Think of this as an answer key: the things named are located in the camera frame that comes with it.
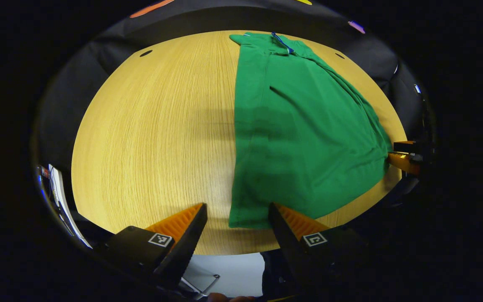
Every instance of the wood grain surface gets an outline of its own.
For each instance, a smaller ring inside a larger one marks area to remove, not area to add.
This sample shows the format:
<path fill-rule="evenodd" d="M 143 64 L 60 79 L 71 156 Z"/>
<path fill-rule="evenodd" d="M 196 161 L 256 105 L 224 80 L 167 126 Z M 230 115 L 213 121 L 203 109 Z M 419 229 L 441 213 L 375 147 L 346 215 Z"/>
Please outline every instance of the wood grain surface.
<path fill-rule="evenodd" d="M 80 214 L 117 233 L 128 225 L 146 228 L 205 202 L 208 223 L 196 254 L 278 248 L 270 229 L 228 228 L 239 56 L 239 45 L 229 35 L 243 33 L 208 32 L 150 46 L 107 79 L 75 140 L 72 188 Z M 286 36 L 305 42 L 353 84 L 372 104 L 392 141 L 406 140 L 391 103 L 360 67 L 337 50 Z M 140 57 L 147 50 L 153 51 Z M 330 227 L 348 222 L 384 197 L 400 175 L 391 167 L 364 195 L 318 221 Z"/>

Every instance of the green t-shirt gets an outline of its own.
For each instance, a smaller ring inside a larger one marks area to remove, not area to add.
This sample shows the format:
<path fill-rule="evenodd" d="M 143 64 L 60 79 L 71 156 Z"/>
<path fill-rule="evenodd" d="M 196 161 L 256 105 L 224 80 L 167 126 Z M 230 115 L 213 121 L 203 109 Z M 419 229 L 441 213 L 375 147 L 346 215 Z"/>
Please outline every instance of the green t-shirt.
<path fill-rule="evenodd" d="M 351 84 L 301 41 L 230 39 L 240 44 L 230 227 L 269 228 L 271 202 L 318 218 L 382 179 L 392 146 Z"/>

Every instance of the person's hand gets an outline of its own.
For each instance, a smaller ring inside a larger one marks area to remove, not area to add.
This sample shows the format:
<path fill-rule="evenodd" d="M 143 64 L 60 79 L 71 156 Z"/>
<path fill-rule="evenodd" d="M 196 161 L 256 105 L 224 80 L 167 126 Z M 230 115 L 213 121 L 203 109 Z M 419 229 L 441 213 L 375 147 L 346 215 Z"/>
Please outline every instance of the person's hand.
<path fill-rule="evenodd" d="M 207 302 L 252 302 L 254 301 L 254 297 L 236 297 L 232 300 L 229 300 L 224 294 L 218 294 L 213 292 L 208 295 Z"/>

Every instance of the white floor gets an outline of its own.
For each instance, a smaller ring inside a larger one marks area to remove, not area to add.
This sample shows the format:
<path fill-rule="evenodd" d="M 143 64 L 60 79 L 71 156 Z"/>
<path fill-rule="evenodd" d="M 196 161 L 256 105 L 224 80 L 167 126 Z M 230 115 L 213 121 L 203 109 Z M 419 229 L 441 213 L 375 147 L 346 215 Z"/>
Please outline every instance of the white floor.
<path fill-rule="evenodd" d="M 184 278 L 200 290 L 205 290 L 220 275 L 217 282 L 204 294 L 219 292 L 227 297 L 262 296 L 264 260 L 259 253 L 214 256 L 193 255 Z"/>

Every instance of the black fabric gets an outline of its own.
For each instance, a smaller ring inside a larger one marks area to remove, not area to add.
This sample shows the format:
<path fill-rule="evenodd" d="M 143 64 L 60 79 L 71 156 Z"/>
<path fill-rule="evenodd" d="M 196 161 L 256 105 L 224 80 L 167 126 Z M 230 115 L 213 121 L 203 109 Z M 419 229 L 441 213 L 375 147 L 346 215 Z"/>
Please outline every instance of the black fabric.
<path fill-rule="evenodd" d="M 226 0 L 220 6 L 176 0 L 143 16 L 125 18 L 84 46 L 52 79 L 39 109 L 42 160 L 70 171 L 75 136 L 90 101 L 132 53 L 179 36 L 227 29 L 277 31 L 342 51 L 382 88 L 406 135 L 415 139 L 422 127 L 421 101 L 413 88 L 417 81 L 402 62 L 395 74 L 397 55 L 368 29 L 361 34 L 347 21 L 317 3 L 280 0 Z"/>

